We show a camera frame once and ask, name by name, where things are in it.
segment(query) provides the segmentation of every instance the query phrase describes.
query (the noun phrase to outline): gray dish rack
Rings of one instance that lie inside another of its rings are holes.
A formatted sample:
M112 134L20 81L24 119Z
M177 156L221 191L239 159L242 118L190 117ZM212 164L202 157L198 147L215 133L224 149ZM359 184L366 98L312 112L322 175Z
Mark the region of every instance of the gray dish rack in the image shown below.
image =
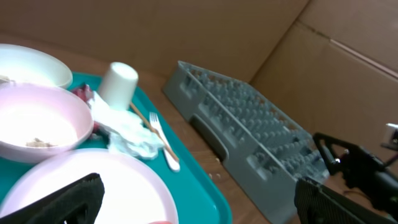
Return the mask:
M312 136L247 83L178 62L163 91L270 222L295 214L298 177L328 177Z

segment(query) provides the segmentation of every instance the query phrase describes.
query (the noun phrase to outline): wooden table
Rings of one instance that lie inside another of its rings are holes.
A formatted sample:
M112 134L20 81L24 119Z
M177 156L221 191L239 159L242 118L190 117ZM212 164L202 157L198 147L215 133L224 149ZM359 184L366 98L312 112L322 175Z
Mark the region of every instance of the wooden table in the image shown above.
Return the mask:
M31 47L46 52L63 61L71 70L101 75L108 69L108 61L89 57L64 49L62 46L51 43L25 39L14 34L0 33L0 43L17 44ZM202 166L206 173L226 197L233 214L234 224L260 224L268 223L256 206L250 201L239 185L232 179L221 165L213 151L200 135L181 117L161 88L166 82L165 75L157 75L151 72L138 71L138 85L145 91L155 107L160 111L176 135L181 139L194 158ZM341 177L330 178L326 185L343 194L345 190ZM361 205L371 208L369 202L358 194L347 195ZM298 216L290 223L300 223Z

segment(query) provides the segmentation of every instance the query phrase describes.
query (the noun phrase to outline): pink bowl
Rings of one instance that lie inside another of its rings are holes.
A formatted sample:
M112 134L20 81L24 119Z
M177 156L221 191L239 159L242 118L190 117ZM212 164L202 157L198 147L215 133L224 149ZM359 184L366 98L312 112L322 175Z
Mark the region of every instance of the pink bowl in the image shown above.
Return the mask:
M0 156L37 163L76 148L93 130L90 109L61 88L0 85ZM27 146L39 139L46 147Z

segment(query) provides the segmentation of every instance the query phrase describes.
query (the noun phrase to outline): crumpled napkin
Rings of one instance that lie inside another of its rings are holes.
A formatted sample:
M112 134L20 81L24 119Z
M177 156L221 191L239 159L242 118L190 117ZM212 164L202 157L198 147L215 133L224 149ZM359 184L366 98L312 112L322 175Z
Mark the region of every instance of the crumpled napkin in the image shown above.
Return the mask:
M143 127L140 117L130 111L117 111L97 94L87 101L94 122L109 135L108 149L144 159L154 159L164 143L149 129Z

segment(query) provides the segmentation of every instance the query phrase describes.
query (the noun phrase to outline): red object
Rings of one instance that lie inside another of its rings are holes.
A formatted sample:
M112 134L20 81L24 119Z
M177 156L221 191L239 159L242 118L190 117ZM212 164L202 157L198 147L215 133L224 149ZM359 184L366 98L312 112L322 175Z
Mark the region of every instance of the red object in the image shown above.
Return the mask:
M89 99L94 97L93 90L91 90L90 86L85 83L74 88L71 92L86 103Z

